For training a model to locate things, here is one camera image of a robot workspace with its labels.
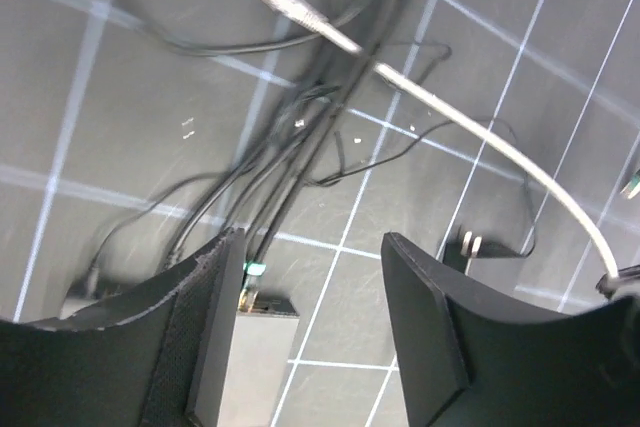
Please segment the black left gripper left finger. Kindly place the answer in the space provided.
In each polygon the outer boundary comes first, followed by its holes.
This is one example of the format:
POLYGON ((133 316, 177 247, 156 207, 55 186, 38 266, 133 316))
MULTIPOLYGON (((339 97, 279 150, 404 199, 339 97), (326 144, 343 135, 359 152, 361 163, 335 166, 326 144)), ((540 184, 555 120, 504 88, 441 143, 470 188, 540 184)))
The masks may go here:
POLYGON ((245 236, 227 229, 170 269, 65 319, 1 325, 5 426, 214 426, 245 236))

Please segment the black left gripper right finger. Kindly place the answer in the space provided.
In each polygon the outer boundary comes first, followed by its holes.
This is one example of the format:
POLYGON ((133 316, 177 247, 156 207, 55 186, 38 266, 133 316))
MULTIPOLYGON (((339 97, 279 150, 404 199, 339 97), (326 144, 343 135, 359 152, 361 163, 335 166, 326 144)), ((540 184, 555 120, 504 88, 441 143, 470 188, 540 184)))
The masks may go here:
POLYGON ((389 232, 381 263, 412 426, 635 426, 639 299, 568 316, 389 232))

